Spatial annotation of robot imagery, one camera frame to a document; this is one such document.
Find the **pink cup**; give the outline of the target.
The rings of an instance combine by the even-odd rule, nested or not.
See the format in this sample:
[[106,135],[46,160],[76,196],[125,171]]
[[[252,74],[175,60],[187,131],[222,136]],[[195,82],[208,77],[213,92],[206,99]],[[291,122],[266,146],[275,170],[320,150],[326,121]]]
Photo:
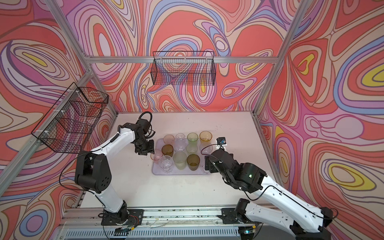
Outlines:
[[161,150],[156,149],[153,154],[151,154],[151,160],[157,163],[163,157]]

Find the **yellow plastic cup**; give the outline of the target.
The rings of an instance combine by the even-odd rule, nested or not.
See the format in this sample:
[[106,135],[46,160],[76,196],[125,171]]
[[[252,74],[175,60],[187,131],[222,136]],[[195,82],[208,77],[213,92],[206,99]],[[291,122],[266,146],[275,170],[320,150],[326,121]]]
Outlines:
[[199,134],[199,138],[200,138],[200,141],[201,141],[202,144],[208,144],[209,145],[211,143],[213,135],[209,131],[202,131]]

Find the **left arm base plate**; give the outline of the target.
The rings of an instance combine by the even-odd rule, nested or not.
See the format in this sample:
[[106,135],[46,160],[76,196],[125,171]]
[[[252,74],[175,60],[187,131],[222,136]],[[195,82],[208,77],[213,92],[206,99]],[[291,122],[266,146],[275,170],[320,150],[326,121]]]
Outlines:
[[98,217],[102,219],[102,226],[139,226],[142,224],[143,214],[143,209],[122,210],[117,213],[103,210]]

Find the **small clear cup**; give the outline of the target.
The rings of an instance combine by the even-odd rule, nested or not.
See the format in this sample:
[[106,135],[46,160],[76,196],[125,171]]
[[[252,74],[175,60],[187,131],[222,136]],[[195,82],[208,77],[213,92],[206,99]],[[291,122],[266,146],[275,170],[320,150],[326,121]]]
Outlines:
[[175,136],[175,142],[178,144],[184,144],[186,140],[186,136],[183,133],[178,133]]

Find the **pale green cup front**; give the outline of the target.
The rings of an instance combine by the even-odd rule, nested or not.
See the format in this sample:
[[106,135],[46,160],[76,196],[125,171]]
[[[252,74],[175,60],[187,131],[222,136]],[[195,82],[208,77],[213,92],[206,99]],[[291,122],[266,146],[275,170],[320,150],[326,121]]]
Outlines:
[[198,147],[195,144],[188,144],[186,147],[186,151],[189,155],[196,154],[198,152]]

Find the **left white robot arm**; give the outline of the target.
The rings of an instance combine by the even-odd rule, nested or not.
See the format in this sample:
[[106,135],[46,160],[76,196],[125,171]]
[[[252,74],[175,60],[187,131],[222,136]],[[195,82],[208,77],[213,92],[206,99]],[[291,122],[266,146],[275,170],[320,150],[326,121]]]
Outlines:
[[153,154],[153,136],[148,135],[151,122],[139,119],[135,124],[126,123],[118,127],[117,133],[99,147],[80,152],[75,173],[75,183],[89,191],[103,204],[103,225],[123,225],[129,219],[126,202],[112,187],[112,173],[109,160],[129,144],[135,146],[139,156]]

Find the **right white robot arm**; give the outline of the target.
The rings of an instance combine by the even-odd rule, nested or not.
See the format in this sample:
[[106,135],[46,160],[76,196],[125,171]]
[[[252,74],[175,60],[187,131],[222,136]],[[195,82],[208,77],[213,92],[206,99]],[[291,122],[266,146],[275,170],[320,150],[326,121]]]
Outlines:
[[220,173],[225,184],[246,194],[239,199],[225,222],[267,224],[294,236],[297,240],[329,240],[327,226],[333,211],[315,207],[289,193],[267,173],[252,163],[238,163],[232,154],[220,158],[205,156],[206,169]]

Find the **peach cup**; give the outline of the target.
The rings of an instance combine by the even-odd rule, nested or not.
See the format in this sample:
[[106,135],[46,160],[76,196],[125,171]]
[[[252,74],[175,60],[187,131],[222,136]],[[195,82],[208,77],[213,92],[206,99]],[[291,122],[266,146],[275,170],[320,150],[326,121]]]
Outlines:
[[165,145],[173,145],[175,141],[175,137],[171,134],[165,135],[163,138]]

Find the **pale green large cup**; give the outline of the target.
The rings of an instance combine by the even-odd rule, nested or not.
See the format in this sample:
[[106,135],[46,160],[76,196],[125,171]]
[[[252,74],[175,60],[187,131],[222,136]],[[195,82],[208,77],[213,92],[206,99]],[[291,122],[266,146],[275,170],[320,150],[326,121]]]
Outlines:
[[184,151],[175,152],[173,155],[175,166],[179,170],[183,170],[187,166],[187,155]]

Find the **bright green cup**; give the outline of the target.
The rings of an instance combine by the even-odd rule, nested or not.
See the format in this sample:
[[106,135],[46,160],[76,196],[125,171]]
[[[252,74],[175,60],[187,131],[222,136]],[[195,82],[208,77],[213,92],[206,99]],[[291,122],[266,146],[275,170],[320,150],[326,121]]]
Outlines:
[[196,146],[198,144],[199,135],[197,133],[189,133],[187,139],[189,145]]

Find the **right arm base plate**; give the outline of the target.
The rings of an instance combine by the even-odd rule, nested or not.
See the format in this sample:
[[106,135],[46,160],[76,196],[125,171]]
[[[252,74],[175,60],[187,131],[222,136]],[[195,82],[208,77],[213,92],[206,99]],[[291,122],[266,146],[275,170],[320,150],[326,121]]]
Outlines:
[[228,224],[252,224],[258,226],[260,222],[251,221],[245,214],[238,212],[235,208],[222,208],[221,214],[217,215],[225,225]]

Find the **amber cup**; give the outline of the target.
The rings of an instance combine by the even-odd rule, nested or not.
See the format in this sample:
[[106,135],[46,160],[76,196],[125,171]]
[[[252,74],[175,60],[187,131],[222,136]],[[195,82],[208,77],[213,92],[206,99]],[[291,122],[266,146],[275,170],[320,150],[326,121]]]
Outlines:
[[200,166],[200,157],[196,154],[191,154],[187,157],[187,164],[191,171],[196,171]]
[[172,145],[166,144],[162,147],[162,154],[164,156],[173,157],[174,155],[174,147]]

